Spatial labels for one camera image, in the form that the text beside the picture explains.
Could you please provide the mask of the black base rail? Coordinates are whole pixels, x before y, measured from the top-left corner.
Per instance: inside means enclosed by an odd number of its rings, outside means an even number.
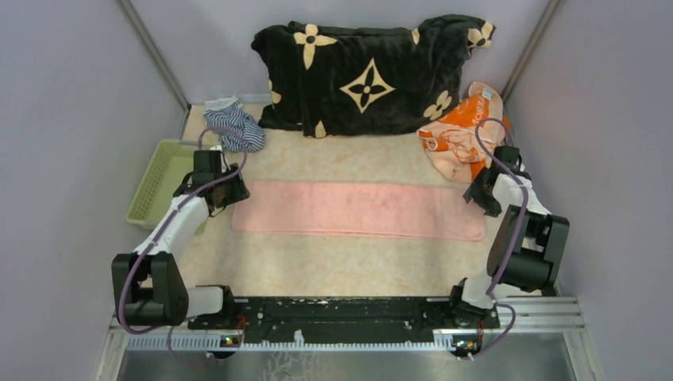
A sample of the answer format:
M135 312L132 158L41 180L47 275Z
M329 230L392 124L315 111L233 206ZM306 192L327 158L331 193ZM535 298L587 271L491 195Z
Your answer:
M495 310L460 309L448 297L239 297L189 329L232 329L245 344L429 343L438 329L497 329Z

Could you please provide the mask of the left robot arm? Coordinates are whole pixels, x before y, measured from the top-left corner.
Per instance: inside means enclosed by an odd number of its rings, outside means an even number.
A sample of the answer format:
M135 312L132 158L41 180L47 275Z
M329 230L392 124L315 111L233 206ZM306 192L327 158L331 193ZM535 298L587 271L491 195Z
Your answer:
M115 314L131 334L178 326L202 315L220 329L237 320L238 308L229 287L187 287L178 258L208 219L250 193L241 165L228 164L220 146L195 151L193 165L150 235L111 263Z

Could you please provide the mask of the black floral pillow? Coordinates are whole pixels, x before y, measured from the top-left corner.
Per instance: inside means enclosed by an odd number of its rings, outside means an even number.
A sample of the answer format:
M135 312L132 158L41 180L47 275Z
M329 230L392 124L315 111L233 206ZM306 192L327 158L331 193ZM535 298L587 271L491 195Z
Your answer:
M457 107L463 65L495 30L459 14L412 29L268 26L251 43L272 98L260 125L312 138L413 133Z

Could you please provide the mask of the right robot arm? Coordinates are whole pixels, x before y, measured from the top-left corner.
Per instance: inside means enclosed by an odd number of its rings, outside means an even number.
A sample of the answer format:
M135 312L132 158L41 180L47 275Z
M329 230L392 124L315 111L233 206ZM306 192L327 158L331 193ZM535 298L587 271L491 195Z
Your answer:
M493 317L495 303L518 291L552 287L570 230L565 217L539 201L518 148L497 147L494 162L477 174L463 198L502 221L485 269L452 288L447 316L457 327Z

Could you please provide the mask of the pink towel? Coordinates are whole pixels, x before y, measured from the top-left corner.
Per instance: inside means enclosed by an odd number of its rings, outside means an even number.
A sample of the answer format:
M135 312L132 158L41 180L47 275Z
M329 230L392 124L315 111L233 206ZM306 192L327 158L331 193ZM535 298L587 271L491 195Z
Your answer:
M448 187L255 181L235 205L242 233L480 241L483 212Z

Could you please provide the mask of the green plastic basket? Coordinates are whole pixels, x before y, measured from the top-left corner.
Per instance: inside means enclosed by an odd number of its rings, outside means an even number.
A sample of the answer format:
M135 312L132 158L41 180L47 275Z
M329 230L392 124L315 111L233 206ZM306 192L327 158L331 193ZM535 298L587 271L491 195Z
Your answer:
M193 170L195 141L161 140L152 154L140 185L127 210L125 220L142 229L153 230L169 210L173 192Z

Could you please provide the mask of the blue striped cloth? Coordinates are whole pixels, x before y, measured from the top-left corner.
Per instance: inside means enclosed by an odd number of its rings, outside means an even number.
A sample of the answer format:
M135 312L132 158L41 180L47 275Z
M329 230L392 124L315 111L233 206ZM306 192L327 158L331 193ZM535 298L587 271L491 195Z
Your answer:
M206 125L219 136L221 145L230 152L258 152L265 145L264 130L243 110L238 97L205 102L203 117Z

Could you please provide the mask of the orange white towel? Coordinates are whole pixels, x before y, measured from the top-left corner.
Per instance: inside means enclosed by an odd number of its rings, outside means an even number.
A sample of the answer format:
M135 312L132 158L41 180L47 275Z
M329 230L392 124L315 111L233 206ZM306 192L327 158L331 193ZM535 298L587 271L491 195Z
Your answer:
M486 152L505 144L510 132L500 94L485 83L473 82L456 108L421 127L416 136L443 177L471 183L490 164Z

